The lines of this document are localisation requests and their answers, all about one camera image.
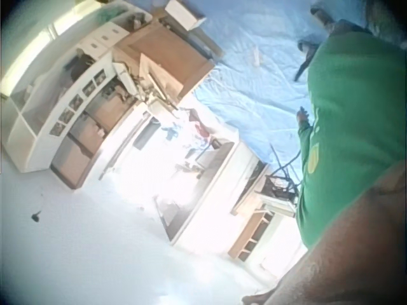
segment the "blue plastic sheet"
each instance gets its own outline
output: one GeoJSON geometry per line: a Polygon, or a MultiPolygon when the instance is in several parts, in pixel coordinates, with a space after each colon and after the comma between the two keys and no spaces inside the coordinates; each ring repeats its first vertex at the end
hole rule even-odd
{"type": "MultiPolygon", "coordinates": [[[[132,1],[149,9],[145,1],[132,1]]],[[[327,33],[309,13],[311,0],[190,0],[187,5],[207,17],[202,29],[225,53],[209,77],[195,90],[226,123],[238,128],[240,138],[267,163],[277,166],[272,145],[281,161],[300,150],[296,112],[310,112],[307,73],[293,81],[304,55],[300,39],[320,43],[327,33]]],[[[154,1],[163,5],[166,1],[154,1]]],[[[335,20],[365,26],[358,0],[327,0],[318,4],[335,20]]],[[[302,178],[301,161],[293,168],[302,178]]]]}

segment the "skin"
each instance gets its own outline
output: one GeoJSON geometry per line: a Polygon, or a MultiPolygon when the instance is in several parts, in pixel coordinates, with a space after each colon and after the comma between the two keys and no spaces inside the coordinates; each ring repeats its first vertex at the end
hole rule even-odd
{"type": "Polygon", "coordinates": [[[404,161],[334,221],[267,301],[244,304],[407,304],[406,202],[404,161]]]}

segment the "person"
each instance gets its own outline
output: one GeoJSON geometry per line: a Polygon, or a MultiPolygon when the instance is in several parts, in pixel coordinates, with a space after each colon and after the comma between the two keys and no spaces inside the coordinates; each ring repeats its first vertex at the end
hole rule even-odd
{"type": "Polygon", "coordinates": [[[296,220],[309,251],[277,287],[244,304],[406,300],[405,162],[397,195],[372,186],[406,159],[407,54],[349,22],[337,25],[309,67],[313,126],[304,109],[297,115],[303,183],[296,220]]]}

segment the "green shirt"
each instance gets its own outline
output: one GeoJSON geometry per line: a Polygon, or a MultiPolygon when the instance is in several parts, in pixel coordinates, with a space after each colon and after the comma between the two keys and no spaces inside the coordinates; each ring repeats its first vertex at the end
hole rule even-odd
{"type": "Polygon", "coordinates": [[[389,167],[406,158],[406,52],[365,33],[330,37],[308,72],[314,126],[299,129],[297,211],[312,247],[389,167]]]}

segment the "hand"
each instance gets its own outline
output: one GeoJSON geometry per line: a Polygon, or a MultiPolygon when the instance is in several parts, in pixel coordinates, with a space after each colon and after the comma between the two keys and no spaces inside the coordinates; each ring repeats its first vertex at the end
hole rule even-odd
{"type": "Polygon", "coordinates": [[[300,110],[297,112],[297,122],[300,124],[301,122],[307,121],[310,115],[306,112],[306,110],[300,107],[300,110]]]}

